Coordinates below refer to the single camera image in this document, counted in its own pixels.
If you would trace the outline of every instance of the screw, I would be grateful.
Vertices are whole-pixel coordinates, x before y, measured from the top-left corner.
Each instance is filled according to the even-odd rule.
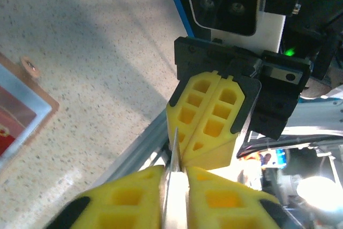
[[[195,52],[195,47],[194,46],[189,46],[188,50],[190,53],[194,53]]]
[[[34,67],[34,65],[30,62],[30,61],[26,61],[27,65],[32,69],[32,70],[36,70],[36,68]]]
[[[212,11],[214,9],[214,2],[212,0],[200,0],[200,6],[205,11]]]
[[[232,3],[229,11],[232,14],[235,14],[237,16],[241,16],[245,13],[245,7],[241,3]]]

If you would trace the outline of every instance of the metal rod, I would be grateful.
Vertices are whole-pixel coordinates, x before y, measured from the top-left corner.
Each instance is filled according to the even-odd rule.
[[[332,173],[333,173],[334,181],[341,189],[343,189],[342,188],[342,183],[339,180],[339,175],[337,173],[336,165],[334,163],[334,158],[333,157],[329,157],[329,160],[330,160],[330,165],[331,165],[331,168],[332,168]]]
[[[298,219],[296,219],[296,217],[288,209],[284,209],[284,212],[299,228],[306,229],[305,226],[303,226],[301,222]]]
[[[95,188],[138,171],[153,152],[160,152],[168,142],[167,117],[163,110],[136,140],[91,186]]]

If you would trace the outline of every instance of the black cable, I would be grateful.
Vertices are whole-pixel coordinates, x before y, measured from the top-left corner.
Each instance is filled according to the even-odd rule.
[[[265,151],[268,149],[291,149],[303,145],[303,147],[308,147],[313,142],[322,142],[335,139],[342,139],[340,136],[333,135],[316,135],[316,136],[285,136],[284,140],[274,141],[270,138],[261,138],[249,142],[248,146],[243,146],[238,151],[237,158],[243,158],[247,155],[258,151]]]

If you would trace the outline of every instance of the white surface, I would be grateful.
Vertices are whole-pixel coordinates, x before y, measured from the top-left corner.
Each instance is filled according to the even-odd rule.
[[[296,192],[306,202],[320,210],[336,211],[343,207],[343,190],[332,180],[312,176],[299,182]]]
[[[163,229],[187,229],[188,178],[185,173],[171,172],[168,202]]]
[[[0,28],[60,104],[0,174],[0,228],[42,228],[163,110],[185,31],[172,0],[0,0]]]
[[[295,175],[284,175],[282,169],[278,169],[278,185],[280,187],[282,195],[282,203],[284,205],[289,204],[289,196],[296,196],[296,187],[299,182],[302,180],[302,177],[299,174]]]
[[[282,134],[343,136],[341,110],[343,100],[297,104]]]
[[[253,36],[211,30],[211,39],[221,39],[223,44],[248,49],[258,55],[264,50],[277,53],[280,47],[285,16],[274,13],[258,13],[256,33]]]
[[[343,99],[343,85],[330,91],[327,95],[325,95],[325,99],[326,98]]]

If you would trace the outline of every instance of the cable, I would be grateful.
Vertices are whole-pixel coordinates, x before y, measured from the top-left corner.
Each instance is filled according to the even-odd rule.
[[[323,165],[324,165],[324,161],[326,159],[326,156],[324,156],[322,158],[322,161],[320,162],[320,166],[319,166],[319,175],[322,176],[322,169],[323,169]]]
[[[267,149],[292,149],[299,146],[308,147],[312,145],[313,147],[320,147],[317,144],[312,144],[313,142],[323,142],[342,139],[340,136],[332,135],[305,135],[305,136],[284,136],[281,141],[274,141],[270,138],[264,137],[256,139],[249,142],[248,146],[244,146],[238,151],[237,158],[243,158],[247,155],[255,153],[257,151],[264,151]]]
[[[319,149],[322,153],[327,153],[329,151],[332,152],[331,146],[339,146],[342,145],[343,141],[342,138],[334,139],[332,141],[322,141],[322,142],[313,142],[310,144],[310,147],[314,147]],[[331,154],[335,158],[336,161],[343,163],[343,160],[340,157],[340,152],[337,154]]]

